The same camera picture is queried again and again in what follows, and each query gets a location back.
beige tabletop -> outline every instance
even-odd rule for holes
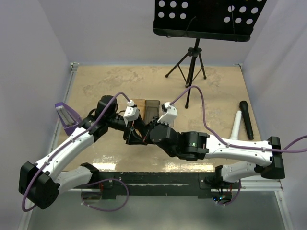
[[[96,108],[103,95],[124,92],[130,98],[160,100],[161,103],[174,100],[185,90],[184,80],[176,69],[168,78],[165,74],[171,66],[80,66],[78,68],[68,105],[82,117]],[[188,67],[182,67],[185,74]],[[221,137],[229,138],[239,102],[246,100],[248,93],[240,67],[206,67],[207,79],[200,74],[193,84],[202,89],[206,105],[207,124]],[[201,97],[197,90],[191,91],[189,108],[185,109],[186,96],[176,102],[178,117],[174,129],[178,132],[208,132],[203,126]],[[126,107],[125,99],[118,98],[119,110]],[[251,106],[249,114],[254,131],[254,140],[260,140]],[[101,171],[135,172],[210,172],[221,164],[235,161],[209,159],[188,162],[170,158],[155,145],[129,146],[122,139],[123,133],[109,129],[95,144],[80,153],[65,170],[72,170],[88,162]],[[62,130],[59,144],[67,138]],[[243,120],[239,140],[248,140]]]

black music stand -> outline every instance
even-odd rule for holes
[[[165,77],[179,68],[186,87],[202,70],[206,79],[200,39],[215,39],[234,42],[247,42],[254,25],[267,0],[155,0],[153,32],[158,36],[196,38],[194,47],[171,69]],[[187,79],[180,63],[192,57]],[[196,58],[200,58],[201,69],[193,78]],[[190,90],[185,108],[189,106]]]

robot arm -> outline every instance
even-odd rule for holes
[[[239,140],[224,139],[227,143],[242,146],[258,146],[264,150],[242,150],[225,146],[213,135],[201,132],[178,133],[169,124],[176,118],[175,107],[165,104],[166,114],[161,118],[154,117],[149,124],[145,124],[139,115],[139,110],[132,101],[128,102],[124,116],[116,114],[116,100],[111,104],[101,120],[91,129],[77,139],[75,136],[84,132],[92,125],[109,102],[111,96],[104,96],[98,102],[94,115],[88,115],[79,124],[79,127],[48,156],[38,160],[35,164],[26,162],[21,167],[19,192],[25,193],[30,180],[44,163],[48,165],[32,185],[27,198],[33,201],[41,209],[50,206],[57,196],[69,189],[82,184],[98,181],[99,170],[94,166],[85,163],[75,170],[62,172],[63,169],[85,148],[94,144],[103,136],[109,127],[123,131],[123,138],[126,144],[155,144],[162,148],[170,157],[178,157],[187,161],[198,159],[227,158],[242,162],[233,165],[218,166],[215,170],[215,178],[209,183],[214,187],[234,183],[237,180],[260,174],[264,178],[283,179],[284,169],[281,154],[265,151],[269,148],[280,148],[278,138],[270,138],[269,141],[247,142]],[[58,151],[62,145],[71,141],[51,161],[50,155]]]

white wall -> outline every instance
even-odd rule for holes
[[[69,63],[37,0],[0,1],[0,229],[18,228],[19,171],[46,154]]]
[[[278,0],[267,1],[246,43],[201,40],[206,64],[242,63]],[[154,0],[39,0],[69,61],[85,64],[174,64],[191,38],[153,33]]]
[[[307,1],[279,0],[243,64],[255,117],[263,139],[279,136],[285,147],[307,133]],[[307,147],[307,141],[295,149]],[[307,226],[307,153],[284,153],[282,180],[297,230]]]

perforated hole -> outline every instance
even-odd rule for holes
[[[235,6],[229,6],[229,7],[228,7],[228,11],[229,11],[229,12],[234,11],[234,10],[235,10]]]
[[[240,8],[240,13],[244,13],[246,11],[246,7],[245,6],[242,6],[241,8]]]
[[[171,6],[172,8],[175,8],[175,7],[177,6],[177,3],[176,3],[175,1],[171,1],[170,6]]]
[[[184,9],[187,8],[187,7],[188,7],[188,3],[184,1],[184,2],[181,4],[181,7],[184,8]]]
[[[186,14],[185,13],[182,13],[181,15],[180,15],[180,18],[181,19],[185,19],[187,16],[186,16]]]
[[[175,14],[174,14],[174,13],[170,13],[170,14],[169,14],[169,17],[170,17],[170,18],[174,18],[174,17],[175,17]]]
[[[247,19],[247,21],[246,21],[246,24],[247,25],[250,25],[250,24],[252,24],[253,23],[253,20],[250,18],[250,19]]]
[[[235,20],[235,23],[239,24],[241,21],[242,21],[241,18],[237,18],[237,19]]]
[[[158,16],[159,16],[159,18],[163,18],[164,17],[164,13],[160,12],[160,13],[158,13]]]
[[[253,9],[251,9],[251,13],[255,14],[258,12],[258,8],[257,7],[254,7]]]
[[[164,7],[165,6],[165,2],[164,1],[159,1],[159,6],[160,7]]]
[[[226,23],[230,22],[230,17],[225,17],[224,22],[226,22]]]

